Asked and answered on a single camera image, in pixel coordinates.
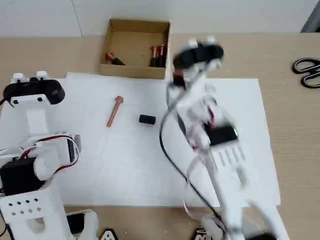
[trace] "white foam board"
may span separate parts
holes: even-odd
[[[165,113],[166,81],[68,73],[61,81],[64,101],[54,108],[54,129],[81,134],[78,163],[57,175],[64,204],[113,206],[182,206],[184,180],[170,165],[159,145],[160,121]],[[241,139],[253,155],[270,201],[280,204],[280,193],[270,137],[257,79],[204,79],[218,92],[218,102],[235,119]],[[119,107],[111,128],[106,124],[116,96]],[[0,147],[25,138],[24,123],[14,119],[5,104],[0,118]],[[139,123],[139,115],[156,117],[155,125]],[[195,156],[173,117],[164,129],[164,145],[185,171]],[[204,167],[192,174],[195,186],[219,206]],[[190,206],[203,203],[192,193]]]

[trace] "open cardboard box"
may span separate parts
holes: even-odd
[[[164,79],[164,67],[149,67],[151,46],[164,44],[168,52],[170,23],[111,18],[100,61],[102,75],[129,78]],[[112,65],[106,54],[112,52],[125,66]]]

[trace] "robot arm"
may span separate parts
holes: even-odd
[[[0,150],[0,212],[12,239],[97,240],[96,213],[66,214],[55,178],[81,151],[80,137],[52,129],[50,114],[64,97],[60,83],[43,71],[30,79],[15,73],[3,92],[29,136],[20,147]]]
[[[222,57],[222,48],[209,39],[208,43],[191,41],[190,48],[174,58],[173,82],[167,89],[168,114],[174,114],[189,145],[203,159],[223,209],[221,221],[226,237],[245,239],[242,208],[249,205],[259,209],[277,239],[289,240],[276,206],[268,201],[262,190],[251,154],[238,136],[230,116],[218,105],[216,92],[193,95],[195,82],[203,78],[206,71],[217,69]],[[214,229],[210,227],[214,221],[204,222],[209,232]]]

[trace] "wooden table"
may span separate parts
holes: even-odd
[[[172,35],[171,52],[185,46],[190,37]],[[209,77],[259,79],[280,186],[280,213],[290,238],[318,239],[320,90],[302,87],[291,64],[301,57],[320,58],[320,34],[218,34],[216,39],[224,47],[225,60]],[[33,76],[46,70],[55,78],[68,71],[98,73],[102,44],[100,36],[0,39],[0,88],[14,72]],[[120,240],[188,240],[199,226],[182,208],[94,210],[100,230],[114,228]]]

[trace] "scissors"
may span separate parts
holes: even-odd
[[[308,66],[308,67],[299,69],[298,65],[300,63],[311,63],[312,66]],[[292,71],[295,74],[310,73],[310,74],[304,76],[300,81],[301,85],[304,86],[305,88],[308,88],[308,89],[319,89],[320,88],[320,83],[319,84],[310,84],[311,79],[315,79],[317,77],[320,77],[320,59],[316,59],[316,58],[312,58],[312,57],[301,58],[293,63]]]

